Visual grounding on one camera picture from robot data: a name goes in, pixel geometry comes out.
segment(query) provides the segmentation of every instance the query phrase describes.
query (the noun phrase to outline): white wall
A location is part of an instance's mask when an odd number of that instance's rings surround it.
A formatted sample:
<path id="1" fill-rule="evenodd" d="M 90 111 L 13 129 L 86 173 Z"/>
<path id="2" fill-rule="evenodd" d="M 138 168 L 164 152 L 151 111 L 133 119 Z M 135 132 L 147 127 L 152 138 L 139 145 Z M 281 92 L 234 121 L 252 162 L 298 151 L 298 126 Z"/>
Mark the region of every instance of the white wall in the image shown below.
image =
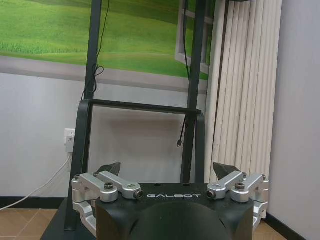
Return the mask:
<path id="1" fill-rule="evenodd" d="M 320 227 L 320 2 L 283 0 L 268 212 L 309 240 Z"/>
<path id="2" fill-rule="evenodd" d="M 0 196 L 26 196 L 66 161 L 64 129 L 74 128 L 84 83 L 0 73 Z M 185 107 L 185 92 L 99 84 L 95 98 Z M 205 95 L 198 108 L 205 109 Z M 89 170 L 122 162 L 120 176 L 178 182 L 183 116 L 96 107 Z M 66 197 L 70 166 L 35 196 Z"/>

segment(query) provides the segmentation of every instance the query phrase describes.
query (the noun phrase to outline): electrical outlet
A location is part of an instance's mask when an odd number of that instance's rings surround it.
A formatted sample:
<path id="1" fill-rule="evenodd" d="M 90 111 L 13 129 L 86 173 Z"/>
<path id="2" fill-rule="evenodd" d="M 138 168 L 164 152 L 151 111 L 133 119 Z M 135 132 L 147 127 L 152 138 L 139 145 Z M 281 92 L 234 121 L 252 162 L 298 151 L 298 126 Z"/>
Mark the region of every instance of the electrical outlet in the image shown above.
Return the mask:
<path id="1" fill-rule="evenodd" d="M 63 143 L 64 145 L 66 145 L 67 143 L 67 137 L 75 137 L 75 133 L 76 133 L 76 130 L 73 129 L 73 128 L 66 128 L 64 130 L 64 139 L 63 139 Z"/>

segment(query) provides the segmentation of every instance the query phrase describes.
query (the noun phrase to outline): black platform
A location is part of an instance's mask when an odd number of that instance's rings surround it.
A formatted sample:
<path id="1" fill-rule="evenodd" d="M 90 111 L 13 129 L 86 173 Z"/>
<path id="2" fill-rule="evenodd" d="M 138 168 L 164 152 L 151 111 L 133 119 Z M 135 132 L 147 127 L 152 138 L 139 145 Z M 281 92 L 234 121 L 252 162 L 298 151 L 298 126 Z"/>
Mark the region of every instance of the black platform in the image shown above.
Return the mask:
<path id="1" fill-rule="evenodd" d="M 96 240 L 96 238 L 81 223 L 80 218 L 77 221 L 75 231 L 65 231 L 65 216 L 67 208 L 67 198 L 63 200 L 60 208 L 56 212 L 49 226 L 45 230 L 42 240 Z"/>

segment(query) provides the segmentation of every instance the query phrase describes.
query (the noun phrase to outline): silver metal bracket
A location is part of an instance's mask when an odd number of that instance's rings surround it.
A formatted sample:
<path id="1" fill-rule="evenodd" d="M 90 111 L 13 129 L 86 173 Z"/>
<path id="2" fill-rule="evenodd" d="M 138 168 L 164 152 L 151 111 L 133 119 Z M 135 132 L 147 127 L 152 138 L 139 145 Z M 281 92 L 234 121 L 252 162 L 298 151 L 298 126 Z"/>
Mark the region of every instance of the silver metal bracket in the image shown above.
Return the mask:
<path id="1" fill-rule="evenodd" d="M 224 199 L 227 191 L 229 191 L 235 184 L 244 180 L 244 175 L 240 171 L 234 171 L 225 176 L 217 183 L 209 183 L 207 185 L 207 196 L 210 199 Z"/>
<path id="2" fill-rule="evenodd" d="M 97 178 L 107 183 L 113 183 L 125 199 L 140 199 L 142 197 L 142 189 L 138 183 L 126 181 L 108 171 L 102 171 Z"/>
<path id="3" fill-rule="evenodd" d="M 102 171 L 76 175 L 71 181 L 73 209 L 80 214 L 83 225 L 97 237 L 97 221 L 93 207 L 96 199 L 111 203 L 118 199 L 118 191 L 126 199 L 140 199 L 143 191 L 138 183 L 129 182 L 108 172 Z"/>
<path id="4" fill-rule="evenodd" d="M 253 230 L 255 230 L 261 219 L 266 218 L 269 180 L 266 176 L 257 173 L 244 178 L 242 172 L 234 171 L 217 183 L 209 183 L 207 196 L 214 200 L 223 199 L 229 190 L 231 199 L 235 202 L 246 203 L 249 199 L 253 200 Z"/>
<path id="5" fill-rule="evenodd" d="M 268 202 L 258 202 L 254 201 L 253 207 L 253 231 L 256 230 L 258 225 L 261 222 L 261 219 L 264 218 L 264 213 L 267 212 Z"/>
<path id="6" fill-rule="evenodd" d="M 231 199 L 238 203 L 249 201 L 251 194 L 264 182 L 262 174 L 254 173 L 246 178 L 242 183 L 231 188 Z"/>

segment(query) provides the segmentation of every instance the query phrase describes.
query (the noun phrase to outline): green grass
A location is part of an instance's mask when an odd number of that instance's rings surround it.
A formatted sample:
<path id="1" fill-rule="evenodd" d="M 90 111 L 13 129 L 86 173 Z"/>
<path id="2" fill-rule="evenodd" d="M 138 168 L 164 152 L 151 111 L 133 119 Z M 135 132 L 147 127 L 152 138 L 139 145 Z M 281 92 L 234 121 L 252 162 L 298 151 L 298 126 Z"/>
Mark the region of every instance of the green grass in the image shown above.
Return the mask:
<path id="1" fill-rule="evenodd" d="M 0 55 L 86 65 L 90 2 L 0 0 Z M 104 0 L 102 17 L 106 4 Z M 178 0 L 111 0 L 99 64 L 186 77 L 186 67 L 174 59 L 178 7 Z M 190 21 L 188 53 L 192 25 Z"/>

